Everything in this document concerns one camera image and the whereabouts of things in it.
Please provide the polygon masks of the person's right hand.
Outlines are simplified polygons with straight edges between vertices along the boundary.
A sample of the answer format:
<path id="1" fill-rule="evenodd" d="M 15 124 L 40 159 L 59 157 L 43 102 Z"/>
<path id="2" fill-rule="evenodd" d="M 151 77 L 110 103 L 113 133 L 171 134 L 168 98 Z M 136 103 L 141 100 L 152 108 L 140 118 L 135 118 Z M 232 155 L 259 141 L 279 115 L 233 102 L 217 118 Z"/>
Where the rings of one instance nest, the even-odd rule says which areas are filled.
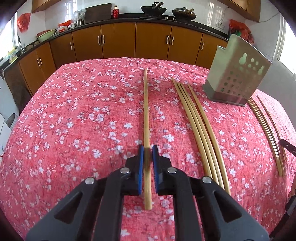
<path id="1" fill-rule="evenodd" d="M 296 190 L 296 180 L 293 181 L 290 192 L 288 194 L 288 197 L 291 198 L 292 196 L 295 195 L 295 190 Z"/>

